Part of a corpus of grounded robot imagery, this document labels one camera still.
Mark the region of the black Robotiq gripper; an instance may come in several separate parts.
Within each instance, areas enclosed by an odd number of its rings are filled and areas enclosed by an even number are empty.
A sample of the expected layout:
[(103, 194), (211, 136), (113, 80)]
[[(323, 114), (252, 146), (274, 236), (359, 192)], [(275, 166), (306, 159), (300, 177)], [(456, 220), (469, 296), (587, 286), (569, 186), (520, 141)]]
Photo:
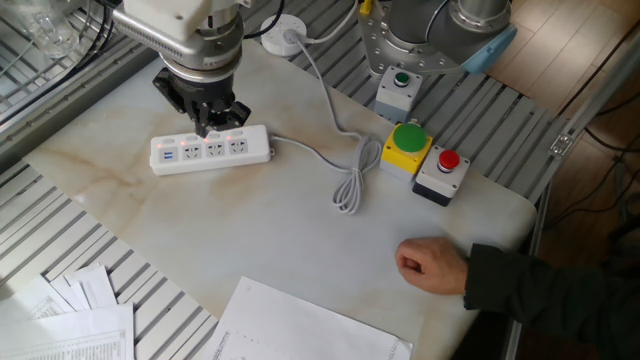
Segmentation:
[(212, 120), (215, 129), (243, 127), (250, 109), (235, 101), (233, 76), (222, 80), (200, 83), (178, 77), (168, 68), (162, 68), (152, 84), (181, 114), (187, 114), (195, 123), (195, 133), (205, 138)]

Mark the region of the person's right hand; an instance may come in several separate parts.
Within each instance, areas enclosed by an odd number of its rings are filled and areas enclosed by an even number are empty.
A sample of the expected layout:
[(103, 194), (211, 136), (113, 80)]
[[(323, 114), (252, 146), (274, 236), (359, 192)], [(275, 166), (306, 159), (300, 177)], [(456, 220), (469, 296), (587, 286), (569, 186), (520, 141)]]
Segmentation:
[(415, 238), (401, 242), (395, 253), (404, 280), (436, 295), (463, 295), (468, 263), (446, 238)]

